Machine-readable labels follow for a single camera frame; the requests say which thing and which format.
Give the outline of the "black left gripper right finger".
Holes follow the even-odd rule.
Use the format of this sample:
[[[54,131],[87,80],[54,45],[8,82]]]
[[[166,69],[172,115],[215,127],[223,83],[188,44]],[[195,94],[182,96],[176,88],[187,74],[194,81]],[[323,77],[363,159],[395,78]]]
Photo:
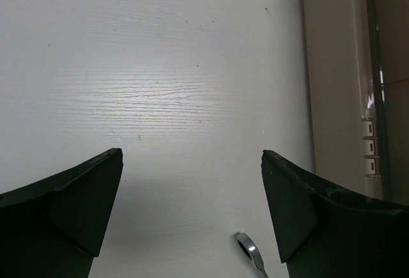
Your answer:
[[[261,173],[290,277],[407,277],[408,207],[368,197],[272,150]]]

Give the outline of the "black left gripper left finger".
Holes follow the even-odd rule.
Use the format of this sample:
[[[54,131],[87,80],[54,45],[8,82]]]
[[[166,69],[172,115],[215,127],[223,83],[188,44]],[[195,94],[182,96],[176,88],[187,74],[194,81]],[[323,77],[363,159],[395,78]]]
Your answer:
[[[123,170],[111,148],[1,194],[1,277],[88,277]]]

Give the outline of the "large chrome ratchet wrench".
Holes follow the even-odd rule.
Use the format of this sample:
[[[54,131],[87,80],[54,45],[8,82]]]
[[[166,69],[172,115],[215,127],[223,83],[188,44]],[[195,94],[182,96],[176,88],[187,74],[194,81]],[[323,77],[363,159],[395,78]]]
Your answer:
[[[255,269],[258,277],[269,278],[261,253],[250,236],[244,232],[239,232],[235,235],[235,240],[251,266]]]

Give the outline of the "beige plastic toolbox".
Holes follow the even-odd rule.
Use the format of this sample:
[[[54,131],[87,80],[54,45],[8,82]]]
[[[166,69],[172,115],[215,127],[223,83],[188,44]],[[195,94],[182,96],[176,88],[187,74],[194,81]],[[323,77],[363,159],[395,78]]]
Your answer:
[[[408,203],[408,0],[302,0],[314,168]]]

